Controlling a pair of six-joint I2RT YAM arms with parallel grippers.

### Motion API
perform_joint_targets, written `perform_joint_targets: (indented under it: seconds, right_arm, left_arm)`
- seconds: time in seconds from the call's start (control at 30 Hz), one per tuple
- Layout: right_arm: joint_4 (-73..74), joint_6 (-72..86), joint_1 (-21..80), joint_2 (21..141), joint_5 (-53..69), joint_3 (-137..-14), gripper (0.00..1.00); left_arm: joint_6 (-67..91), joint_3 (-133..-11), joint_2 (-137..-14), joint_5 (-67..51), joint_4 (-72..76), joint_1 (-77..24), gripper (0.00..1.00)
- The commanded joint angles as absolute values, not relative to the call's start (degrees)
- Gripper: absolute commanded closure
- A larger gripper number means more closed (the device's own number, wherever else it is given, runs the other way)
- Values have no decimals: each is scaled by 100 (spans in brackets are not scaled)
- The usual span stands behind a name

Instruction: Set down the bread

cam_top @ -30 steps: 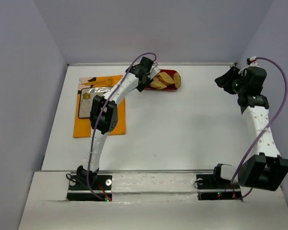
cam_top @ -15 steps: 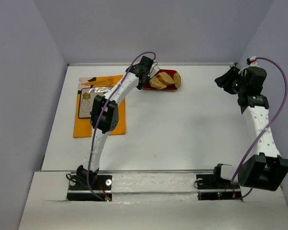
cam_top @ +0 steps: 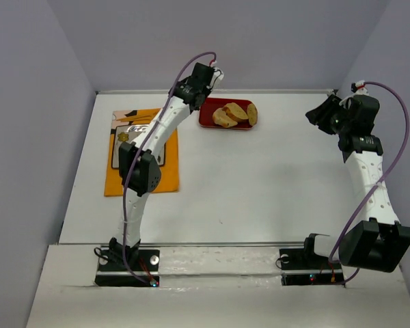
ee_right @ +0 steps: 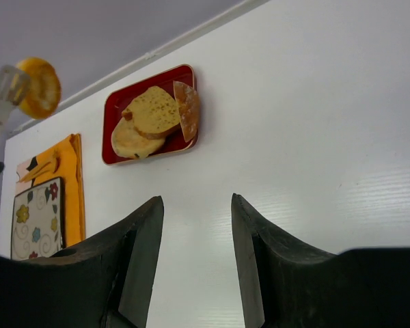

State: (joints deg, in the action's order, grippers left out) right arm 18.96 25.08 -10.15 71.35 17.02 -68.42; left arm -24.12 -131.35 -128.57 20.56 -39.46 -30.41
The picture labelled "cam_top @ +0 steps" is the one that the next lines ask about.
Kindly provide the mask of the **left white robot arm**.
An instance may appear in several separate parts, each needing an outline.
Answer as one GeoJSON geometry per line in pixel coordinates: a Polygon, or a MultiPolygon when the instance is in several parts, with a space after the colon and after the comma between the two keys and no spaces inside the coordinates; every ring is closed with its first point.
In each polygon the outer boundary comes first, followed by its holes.
{"type": "Polygon", "coordinates": [[[224,73],[212,65],[195,63],[192,73],[176,81],[163,107],[133,141],[119,147],[122,179],[122,223],[109,241],[109,252],[128,265],[138,257],[140,227],[148,196],[159,185],[162,173],[157,157],[178,126],[204,104],[224,73]]]}

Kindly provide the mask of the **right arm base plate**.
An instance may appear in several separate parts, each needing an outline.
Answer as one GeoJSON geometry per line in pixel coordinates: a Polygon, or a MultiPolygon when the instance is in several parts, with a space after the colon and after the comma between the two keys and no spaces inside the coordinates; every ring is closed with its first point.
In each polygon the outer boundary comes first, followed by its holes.
{"type": "Polygon", "coordinates": [[[343,284],[342,266],[314,252],[315,237],[310,234],[303,245],[279,249],[275,266],[282,271],[283,286],[321,286],[343,284]]]}

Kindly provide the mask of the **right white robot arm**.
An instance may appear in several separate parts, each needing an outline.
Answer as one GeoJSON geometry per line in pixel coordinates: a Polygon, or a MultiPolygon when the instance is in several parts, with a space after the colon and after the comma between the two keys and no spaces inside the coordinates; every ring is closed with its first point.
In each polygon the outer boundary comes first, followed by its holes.
{"type": "Polygon", "coordinates": [[[379,109],[371,96],[353,94],[342,100],[332,94],[306,113],[319,130],[339,137],[357,208],[338,236],[311,233],[304,247],[308,256],[391,273],[410,246],[410,227],[400,223],[385,185],[381,140],[372,134],[379,109]]]}

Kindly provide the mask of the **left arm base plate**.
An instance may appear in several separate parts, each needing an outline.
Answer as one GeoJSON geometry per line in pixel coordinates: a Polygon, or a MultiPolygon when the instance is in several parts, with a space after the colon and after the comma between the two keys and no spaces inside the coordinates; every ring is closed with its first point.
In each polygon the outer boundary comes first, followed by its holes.
{"type": "Polygon", "coordinates": [[[160,250],[123,246],[112,238],[108,245],[95,247],[98,258],[94,283],[100,287],[159,287],[160,250]]]}

